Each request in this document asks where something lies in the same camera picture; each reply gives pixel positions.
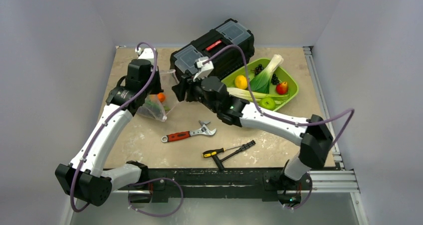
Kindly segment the toy orange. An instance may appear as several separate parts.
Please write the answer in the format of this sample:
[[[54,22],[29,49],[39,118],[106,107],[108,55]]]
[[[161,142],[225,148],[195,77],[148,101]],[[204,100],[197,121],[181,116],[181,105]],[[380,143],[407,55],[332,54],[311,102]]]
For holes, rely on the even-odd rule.
[[[165,102],[165,100],[166,100],[166,96],[165,96],[165,94],[164,94],[164,93],[159,93],[159,94],[157,94],[157,99],[158,99],[161,103],[163,103],[163,102]]]

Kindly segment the clear zip top bag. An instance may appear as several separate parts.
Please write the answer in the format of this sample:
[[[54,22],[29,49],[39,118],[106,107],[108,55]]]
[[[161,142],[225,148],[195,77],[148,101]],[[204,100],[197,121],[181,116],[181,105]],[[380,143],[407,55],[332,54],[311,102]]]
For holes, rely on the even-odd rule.
[[[160,70],[160,81],[163,92],[149,95],[145,103],[138,109],[137,114],[147,118],[165,122],[169,113],[179,103],[172,87],[178,84],[176,70]]]

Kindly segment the toy green bean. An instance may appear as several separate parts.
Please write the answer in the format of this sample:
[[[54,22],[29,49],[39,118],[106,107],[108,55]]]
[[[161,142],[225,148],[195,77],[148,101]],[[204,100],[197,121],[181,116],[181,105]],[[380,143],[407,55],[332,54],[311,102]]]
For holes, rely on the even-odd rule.
[[[146,101],[144,104],[146,107],[148,108],[152,108],[152,109],[163,109],[164,110],[164,106],[160,101]]]

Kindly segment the toy purple eggplant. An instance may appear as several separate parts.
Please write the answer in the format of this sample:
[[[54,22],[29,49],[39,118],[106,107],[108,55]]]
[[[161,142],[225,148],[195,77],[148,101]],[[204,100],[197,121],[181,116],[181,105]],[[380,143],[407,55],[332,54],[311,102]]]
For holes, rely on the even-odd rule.
[[[162,107],[153,104],[153,105],[143,105],[139,109],[139,113],[145,117],[162,119],[165,116],[165,111]]]

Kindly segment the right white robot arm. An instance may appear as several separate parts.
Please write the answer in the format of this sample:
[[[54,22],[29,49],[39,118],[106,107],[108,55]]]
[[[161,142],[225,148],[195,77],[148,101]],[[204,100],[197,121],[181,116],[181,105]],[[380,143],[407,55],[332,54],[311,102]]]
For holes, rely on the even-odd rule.
[[[172,86],[172,91],[179,101],[203,104],[225,124],[259,129],[299,146],[299,152],[280,175],[285,188],[293,188],[305,173],[322,169],[326,163],[333,136],[318,115],[292,117],[262,108],[252,100],[236,96],[234,88],[228,88],[215,76],[194,80],[187,73]]]

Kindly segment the toy yellow lemon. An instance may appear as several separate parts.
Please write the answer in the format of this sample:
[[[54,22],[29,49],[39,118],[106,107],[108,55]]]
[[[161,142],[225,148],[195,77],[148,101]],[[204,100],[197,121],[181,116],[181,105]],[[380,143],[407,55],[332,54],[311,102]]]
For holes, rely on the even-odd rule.
[[[238,89],[245,90],[248,87],[247,78],[244,75],[238,75],[234,80],[234,85]]]

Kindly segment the toy leek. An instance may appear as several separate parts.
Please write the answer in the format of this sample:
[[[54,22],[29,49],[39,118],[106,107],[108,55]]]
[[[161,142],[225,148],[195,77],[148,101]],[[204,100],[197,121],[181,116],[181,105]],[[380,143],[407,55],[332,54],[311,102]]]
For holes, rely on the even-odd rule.
[[[227,89],[227,91],[230,95],[243,98],[248,101],[252,101],[252,95],[250,94],[248,90],[230,87]],[[266,93],[258,93],[258,92],[252,92],[252,94],[255,97],[256,101],[259,101],[264,98],[272,98],[277,101],[282,101],[282,100],[287,100],[289,98],[288,94],[279,95],[279,94],[266,94]]]

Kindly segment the toy bok choy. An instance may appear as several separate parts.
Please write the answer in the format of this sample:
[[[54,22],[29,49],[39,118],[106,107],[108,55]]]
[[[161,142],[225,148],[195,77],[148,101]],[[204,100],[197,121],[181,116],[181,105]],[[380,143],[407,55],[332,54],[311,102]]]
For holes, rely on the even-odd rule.
[[[250,81],[250,88],[253,92],[269,93],[270,84],[273,80],[275,70],[279,64],[283,62],[283,58],[279,54],[275,54],[270,62],[263,66],[264,70]]]

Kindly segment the black plastic toolbox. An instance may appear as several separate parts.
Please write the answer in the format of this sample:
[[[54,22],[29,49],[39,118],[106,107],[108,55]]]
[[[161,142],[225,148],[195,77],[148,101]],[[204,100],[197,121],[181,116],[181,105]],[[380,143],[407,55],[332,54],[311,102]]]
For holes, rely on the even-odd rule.
[[[206,34],[191,41],[188,45],[174,51],[170,56],[170,69],[175,70],[177,79],[188,70],[197,73],[195,60],[201,57],[212,57],[228,45],[239,46],[249,62],[255,53],[254,35],[237,20],[229,18]],[[214,70],[211,76],[220,80],[243,66],[242,58],[237,49],[228,49],[212,60]]]

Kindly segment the toy black grapes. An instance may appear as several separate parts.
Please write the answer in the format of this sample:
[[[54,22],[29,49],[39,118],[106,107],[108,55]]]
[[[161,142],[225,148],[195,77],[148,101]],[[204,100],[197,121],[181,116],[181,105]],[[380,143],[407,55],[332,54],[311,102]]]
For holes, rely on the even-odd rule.
[[[262,64],[259,64],[255,69],[254,69],[254,75],[257,76],[259,73],[261,73],[264,70],[264,67]]]

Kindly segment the toy green apple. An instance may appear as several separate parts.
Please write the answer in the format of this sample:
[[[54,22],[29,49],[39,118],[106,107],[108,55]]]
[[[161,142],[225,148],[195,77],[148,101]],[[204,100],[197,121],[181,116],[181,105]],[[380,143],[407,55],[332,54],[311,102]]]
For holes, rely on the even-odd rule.
[[[260,107],[267,110],[274,110],[276,108],[275,101],[270,97],[262,98],[259,102],[259,105]]]

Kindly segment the yellow black screwdriver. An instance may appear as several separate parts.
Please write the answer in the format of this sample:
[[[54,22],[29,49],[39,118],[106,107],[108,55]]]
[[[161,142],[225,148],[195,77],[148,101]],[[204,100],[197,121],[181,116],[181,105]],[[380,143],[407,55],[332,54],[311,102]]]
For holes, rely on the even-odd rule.
[[[202,157],[203,158],[209,158],[209,157],[212,157],[214,155],[218,155],[218,154],[223,153],[227,150],[231,150],[231,149],[235,149],[235,148],[237,148],[237,150],[234,151],[233,153],[231,153],[230,155],[228,155],[227,158],[230,158],[230,157],[246,150],[245,145],[238,145],[238,146],[233,146],[233,147],[229,147],[229,148],[212,149],[212,150],[204,151],[202,153]]]

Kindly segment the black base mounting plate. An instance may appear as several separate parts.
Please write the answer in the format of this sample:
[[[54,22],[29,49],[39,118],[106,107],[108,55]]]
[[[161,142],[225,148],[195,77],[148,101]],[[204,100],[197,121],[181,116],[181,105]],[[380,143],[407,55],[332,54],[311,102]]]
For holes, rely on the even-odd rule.
[[[309,173],[299,181],[283,175],[283,168],[215,168],[158,169],[129,161],[141,168],[138,185],[126,188],[148,191],[147,198],[136,195],[136,203],[150,201],[166,203],[170,198],[197,199],[260,199],[263,202],[280,202],[299,205],[304,200],[301,192],[312,190]]]

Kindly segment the red handled adjustable wrench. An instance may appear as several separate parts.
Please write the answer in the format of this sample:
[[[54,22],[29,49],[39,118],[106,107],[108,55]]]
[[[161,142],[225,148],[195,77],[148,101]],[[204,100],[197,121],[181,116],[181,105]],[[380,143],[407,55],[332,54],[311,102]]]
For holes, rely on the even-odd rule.
[[[205,136],[214,136],[215,135],[216,129],[210,130],[207,126],[210,123],[210,121],[199,120],[199,123],[201,125],[201,127],[199,129],[177,132],[177,133],[165,135],[161,138],[161,142],[162,143],[175,142],[175,141],[187,139],[189,137],[196,136],[196,135],[205,135]]]

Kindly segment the aluminium frame rail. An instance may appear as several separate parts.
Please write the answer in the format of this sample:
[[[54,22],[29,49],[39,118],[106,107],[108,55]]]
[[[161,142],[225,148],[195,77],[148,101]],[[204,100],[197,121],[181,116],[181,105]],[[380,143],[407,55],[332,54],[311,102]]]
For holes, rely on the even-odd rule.
[[[312,47],[305,46],[303,47],[303,51],[315,88],[320,110],[324,117],[328,119],[330,114],[313,59]],[[312,178],[316,179],[313,183],[313,191],[317,193],[349,194],[352,202],[352,211],[355,214],[358,224],[367,225],[369,221],[365,215],[365,210],[362,205],[361,191],[357,182],[356,174],[353,170],[345,169],[342,153],[337,143],[335,143],[332,147],[331,152],[332,158],[335,162],[335,170],[312,172]]]

